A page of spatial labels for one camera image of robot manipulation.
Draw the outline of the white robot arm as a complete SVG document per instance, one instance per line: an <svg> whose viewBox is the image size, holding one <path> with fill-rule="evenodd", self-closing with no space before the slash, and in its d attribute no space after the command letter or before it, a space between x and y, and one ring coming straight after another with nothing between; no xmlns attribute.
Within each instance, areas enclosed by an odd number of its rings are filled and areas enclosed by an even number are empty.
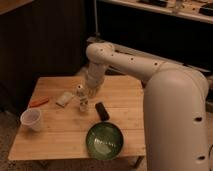
<svg viewBox="0 0 213 171"><path fill-rule="evenodd" d="M143 96L147 171L209 171L205 101L199 71L165 60L118 53L111 43L87 46L86 85L94 95L112 66L145 84Z"/></svg>

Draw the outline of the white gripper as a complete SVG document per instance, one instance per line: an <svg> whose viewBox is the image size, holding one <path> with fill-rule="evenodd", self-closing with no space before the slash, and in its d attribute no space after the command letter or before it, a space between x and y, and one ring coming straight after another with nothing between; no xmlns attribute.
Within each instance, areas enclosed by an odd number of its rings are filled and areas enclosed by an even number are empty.
<svg viewBox="0 0 213 171"><path fill-rule="evenodd" d="M85 76L86 92L89 98L93 98L100 90L104 82L104 77L94 77L89 72Z"/></svg>

